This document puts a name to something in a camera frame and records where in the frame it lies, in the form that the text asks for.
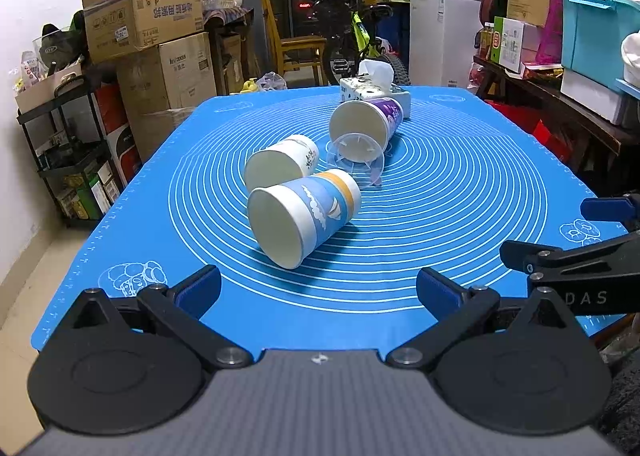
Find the blue sailboat paper cup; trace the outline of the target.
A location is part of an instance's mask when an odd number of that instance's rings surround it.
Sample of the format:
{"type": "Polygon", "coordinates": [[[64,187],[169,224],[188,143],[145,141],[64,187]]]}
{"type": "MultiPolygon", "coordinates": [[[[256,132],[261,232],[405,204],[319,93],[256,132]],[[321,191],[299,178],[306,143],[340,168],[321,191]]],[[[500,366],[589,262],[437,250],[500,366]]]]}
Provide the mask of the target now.
{"type": "Polygon", "coordinates": [[[360,207],[356,181],[343,170],[330,169],[256,188],[248,198],[247,214],[262,252],[280,268],[294,270],[360,207]]]}

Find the clear plastic cup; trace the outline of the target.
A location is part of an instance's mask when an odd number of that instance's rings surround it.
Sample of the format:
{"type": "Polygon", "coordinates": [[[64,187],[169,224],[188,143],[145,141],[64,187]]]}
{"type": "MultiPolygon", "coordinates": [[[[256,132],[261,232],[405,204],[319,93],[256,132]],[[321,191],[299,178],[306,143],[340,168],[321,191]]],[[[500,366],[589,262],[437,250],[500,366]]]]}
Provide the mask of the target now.
{"type": "Polygon", "coordinates": [[[382,185],[384,153],[369,135],[346,133],[336,138],[326,148],[326,163],[350,174],[362,190],[382,185]]]}

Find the purple white paper cup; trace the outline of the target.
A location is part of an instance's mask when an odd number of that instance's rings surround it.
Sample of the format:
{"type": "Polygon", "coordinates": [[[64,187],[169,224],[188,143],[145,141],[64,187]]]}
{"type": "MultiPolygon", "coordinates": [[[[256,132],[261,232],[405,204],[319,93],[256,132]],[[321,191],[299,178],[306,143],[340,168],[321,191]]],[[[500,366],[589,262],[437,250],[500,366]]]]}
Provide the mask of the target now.
{"type": "Polygon", "coordinates": [[[374,138],[384,153],[402,120],[402,109],[392,98],[343,102],[332,112],[330,139],[334,141],[346,133],[363,133],[374,138]]]}

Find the dark wooden side table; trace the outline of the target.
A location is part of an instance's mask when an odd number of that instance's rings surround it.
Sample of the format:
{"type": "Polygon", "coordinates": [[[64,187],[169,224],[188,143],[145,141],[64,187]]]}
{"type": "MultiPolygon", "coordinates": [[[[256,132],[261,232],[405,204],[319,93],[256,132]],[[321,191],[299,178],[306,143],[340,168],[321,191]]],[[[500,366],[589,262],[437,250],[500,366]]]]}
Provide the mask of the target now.
{"type": "Polygon", "coordinates": [[[476,95],[536,109],[542,122],[570,148],[565,164],[599,196],[639,190],[639,132],[616,127],[548,84],[514,79],[501,66],[474,57],[485,77],[476,95]]]}

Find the teal plastic storage bin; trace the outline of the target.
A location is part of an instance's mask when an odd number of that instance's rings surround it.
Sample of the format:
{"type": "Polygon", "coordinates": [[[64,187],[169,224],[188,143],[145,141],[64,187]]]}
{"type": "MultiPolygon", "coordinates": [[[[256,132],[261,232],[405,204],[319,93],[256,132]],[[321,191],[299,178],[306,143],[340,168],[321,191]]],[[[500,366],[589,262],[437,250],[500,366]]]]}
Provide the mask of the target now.
{"type": "Polygon", "coordinates": [[[623,77],[620,45],[639,30],[638,0],[562,0],[565,69],[617,91],[623,77]]]}

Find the green white carton box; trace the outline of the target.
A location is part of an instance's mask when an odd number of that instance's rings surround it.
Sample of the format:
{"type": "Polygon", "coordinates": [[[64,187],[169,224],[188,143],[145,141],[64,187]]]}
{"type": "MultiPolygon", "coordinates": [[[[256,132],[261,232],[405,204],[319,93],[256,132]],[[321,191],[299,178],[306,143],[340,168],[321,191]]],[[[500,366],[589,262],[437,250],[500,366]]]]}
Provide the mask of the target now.
{"type": "Polygon", "coordinates": [[[519,72],[522,61],[524,30],[525,24],[520,20],[496,17],[491,37],[489,59],[504,69],[510,70],[510,72],[519,72]]]}

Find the black metal shelf rack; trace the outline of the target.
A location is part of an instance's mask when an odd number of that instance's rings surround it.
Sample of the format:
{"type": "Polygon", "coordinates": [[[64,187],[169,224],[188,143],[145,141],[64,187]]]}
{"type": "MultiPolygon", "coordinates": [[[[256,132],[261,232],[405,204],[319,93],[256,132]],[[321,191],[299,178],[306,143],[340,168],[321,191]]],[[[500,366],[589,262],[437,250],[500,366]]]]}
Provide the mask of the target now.
{"type": "Polygon", "coordinates": [[[47,190],[56,216],[66,228],[94,230],[106,213],[96,199],[94,181],[104,164],[114,167],[91,81],[70,74],[54,89],[53,98],[16,116],[32,155],[36,173],[47,190]],[[96,137],[78,136],[65,109],[85,100],[96,137]]]}

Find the lower cardboard box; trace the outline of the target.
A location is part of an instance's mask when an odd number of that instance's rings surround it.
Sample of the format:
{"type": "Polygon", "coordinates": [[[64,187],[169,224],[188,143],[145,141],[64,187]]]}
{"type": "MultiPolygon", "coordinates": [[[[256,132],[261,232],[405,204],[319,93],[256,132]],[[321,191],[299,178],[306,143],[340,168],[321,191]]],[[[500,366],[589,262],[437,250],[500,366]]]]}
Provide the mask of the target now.
{"type": "Polygon", "coordinates": [[[116,64],[140,158],[148,161],[199,104],[217,95],[205,32],[127,55],[116,64]]]}

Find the tissue box with tissue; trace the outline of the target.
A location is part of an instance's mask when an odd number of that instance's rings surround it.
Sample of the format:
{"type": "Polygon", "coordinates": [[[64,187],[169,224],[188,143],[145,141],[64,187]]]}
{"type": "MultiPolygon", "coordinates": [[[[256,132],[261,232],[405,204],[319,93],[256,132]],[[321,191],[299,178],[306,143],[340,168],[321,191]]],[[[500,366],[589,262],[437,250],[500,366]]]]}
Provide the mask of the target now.
{"type": "Polygon", "coordinates": [[[411,95],[393,83],[394,71],[391,64],[382,60],[363,60],[355,77],[341,78],[341,101],[370,100],[371,98],[392,98],[402,109],[404,119],[411,117],[411,95]]]}

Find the top open cardboard box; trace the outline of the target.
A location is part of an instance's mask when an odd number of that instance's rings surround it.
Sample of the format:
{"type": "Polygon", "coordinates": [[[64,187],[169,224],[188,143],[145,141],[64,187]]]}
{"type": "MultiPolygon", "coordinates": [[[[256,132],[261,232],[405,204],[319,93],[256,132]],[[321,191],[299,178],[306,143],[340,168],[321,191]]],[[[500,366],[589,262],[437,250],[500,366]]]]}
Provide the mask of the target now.
{"type": "Polygon", "coordinates": [[[103,63],[204,29],[201,0],[81,0],[90,58],[103,63]]]}

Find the yellow wooden chair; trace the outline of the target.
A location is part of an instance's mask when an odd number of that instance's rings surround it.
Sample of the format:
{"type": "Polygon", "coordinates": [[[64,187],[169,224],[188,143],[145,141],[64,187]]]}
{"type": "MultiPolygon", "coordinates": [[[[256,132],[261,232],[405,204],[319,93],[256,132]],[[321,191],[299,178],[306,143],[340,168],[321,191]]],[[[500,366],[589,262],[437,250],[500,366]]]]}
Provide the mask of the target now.
{"type": "Polygon", "coordinates": [[[326,38],[314,34],[283,38],[280,35],[271,0],[260,0],[260,3],[269,51],[276,66],[276,73],[283,77],[287,72],[310,67],[314,74],[314,84],[326,86],[328,77],[322,63],[322,55],[326,50],[326,38]]]}

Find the bicycle with green frame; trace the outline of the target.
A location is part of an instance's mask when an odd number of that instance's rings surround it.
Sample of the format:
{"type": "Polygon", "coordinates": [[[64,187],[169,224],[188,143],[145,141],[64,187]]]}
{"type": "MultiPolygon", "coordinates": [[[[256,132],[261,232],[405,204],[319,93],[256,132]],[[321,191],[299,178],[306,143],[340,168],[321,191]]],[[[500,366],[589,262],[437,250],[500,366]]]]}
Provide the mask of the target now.
{"type": "Polygon", "coordinates": [[[376,26],[393,15],[385,3],[365,4],[363,0],[312,0],[312,18],[326,39],[321,54],[323,71],[329,83],[337,86],[343,78],[355,77],[363,60],[380,60],[392,66],[393,83],[410,84],[407,68],[387,51],[376,26]]]}

